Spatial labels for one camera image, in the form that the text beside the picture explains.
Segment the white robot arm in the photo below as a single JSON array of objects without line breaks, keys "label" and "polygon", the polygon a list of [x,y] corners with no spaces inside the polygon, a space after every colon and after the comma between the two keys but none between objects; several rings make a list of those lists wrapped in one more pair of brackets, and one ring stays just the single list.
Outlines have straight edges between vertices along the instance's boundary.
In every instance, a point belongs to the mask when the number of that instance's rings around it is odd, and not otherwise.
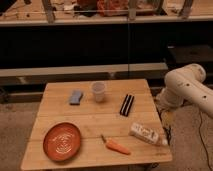
[{"label": "white robot arm", "polygon": [[199,64],[189,64],[169,71],[165,87],[156,96],[157,106],[163,110],[178,108],[187,100],[213,118],[213,89],[203,84],[206,71]]}]

